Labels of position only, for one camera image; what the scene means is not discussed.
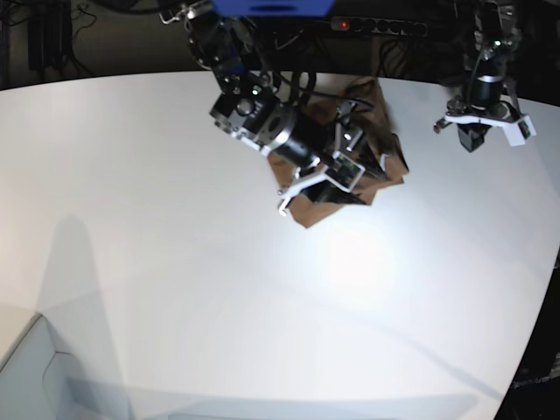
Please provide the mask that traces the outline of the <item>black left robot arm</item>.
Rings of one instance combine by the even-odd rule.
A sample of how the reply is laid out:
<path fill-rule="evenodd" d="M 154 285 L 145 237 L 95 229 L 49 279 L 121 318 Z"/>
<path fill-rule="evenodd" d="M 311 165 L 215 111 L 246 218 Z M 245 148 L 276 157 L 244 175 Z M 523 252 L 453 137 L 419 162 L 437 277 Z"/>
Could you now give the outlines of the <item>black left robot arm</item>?
<path fill-rule="evenodd" d="M 522 30 L 517 1 L 475 1 L 471 35 L 464 48 L 465 81 L 447 102 L 436 133 L 454 125 L 458 140 L 471 153 L 492 128 L 503 131 L 510 146 L 524 145 L 536 135 L 528 114 L 521 111 L 516 82 L 508 68 L 516 58 Z"/>

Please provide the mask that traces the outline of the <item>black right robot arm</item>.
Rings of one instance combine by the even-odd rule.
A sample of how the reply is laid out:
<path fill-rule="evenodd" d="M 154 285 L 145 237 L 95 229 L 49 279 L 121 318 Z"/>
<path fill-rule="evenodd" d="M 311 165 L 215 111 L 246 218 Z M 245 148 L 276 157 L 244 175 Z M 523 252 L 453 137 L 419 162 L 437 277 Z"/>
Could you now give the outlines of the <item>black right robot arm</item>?
<path fill-rule="evenodd" d="M 353 157 L 363 131 L 352 116 L 374 105 L 316 90 L 316 74 L 302 86 L 267 60 L 258 28 L 246 17 L 225 17 L 213 1 L 161 1 L 164 24 L 181 21 L 196 58 L 213 74 L 220 95 L 210 110 L 217 128 L 259 154 L 291 165 L 279 188 L 278 211 L 305 196 L 313 203 L 363 204 L 355 187 L 366 173 Z"/>

